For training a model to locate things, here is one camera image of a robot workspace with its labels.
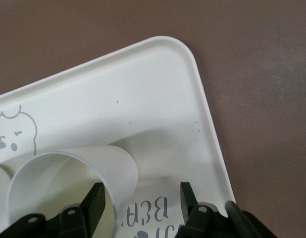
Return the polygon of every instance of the white cup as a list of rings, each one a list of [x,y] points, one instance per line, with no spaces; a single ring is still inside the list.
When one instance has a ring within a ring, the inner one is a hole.
[[[81,203],[95,182],[106,189],[106,207],[94,237],[115,237],[138,182],[133,158],[116,146],[50,151],[24,163],[12,178],[7,196],[10,224],[29,213],[56,216]]]

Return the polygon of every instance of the gray outline drawing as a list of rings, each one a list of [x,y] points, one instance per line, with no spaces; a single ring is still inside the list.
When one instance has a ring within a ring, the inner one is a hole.
[[[32,120],[32,122],[33,122],[33,124],[34,124],[34,127],[35,127],[35,135],[34,135],[34,138],[33,138],[33,143],[34,143],[34,155],[36,155],[36,142],[35,142],[35,139],[36,139],[36,136],[37,136],[37,134],[38,134],[38,127],[36,126],[36,123],[35,123],[35,120],[33,119],[33,117],[31,117],[28,113],[22,112],[22,111],[21,111],[21,105],[19,105],[19,111],[18,111],[18,113],[17,113],[16,115],[14,115],[14,116],[12,116],[12,117],[8,117],[8,116],[6,116],[6,115],[3,113],[3,111],[1,111],[0,117],[3,116],[4,118],[7,118],[7,119],[13,119],[13,118],[16,118],[19,114],[24,114],[24,115],[28,116],[28,117]]]

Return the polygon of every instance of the bear ear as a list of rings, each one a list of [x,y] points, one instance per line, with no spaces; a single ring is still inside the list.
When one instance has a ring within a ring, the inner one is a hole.
[[[1,114],[8,119],[12,119],[17,117],[21,112],[21,105],[19,105],[18,107],[14,106],[14,107],[9,107],[4,109],[4,111],[1,111]]]

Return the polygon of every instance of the brown table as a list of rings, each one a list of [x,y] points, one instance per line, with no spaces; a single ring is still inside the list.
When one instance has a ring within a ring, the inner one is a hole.
[[[156,35],[196,58],[237,203],[306,238],[306,1],[0,0],[0,94]]]

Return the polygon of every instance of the plastic tray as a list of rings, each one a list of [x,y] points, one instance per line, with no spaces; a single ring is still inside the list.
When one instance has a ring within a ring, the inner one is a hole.
[[[181,181],[224,215],[225,201],[234,200],[196,62],[171,37],[1,95],[0,136],[0,167],[10,175],[47,150],[112,144],[128,151],[139,182],[121,238],[174,237],[183,224]]]

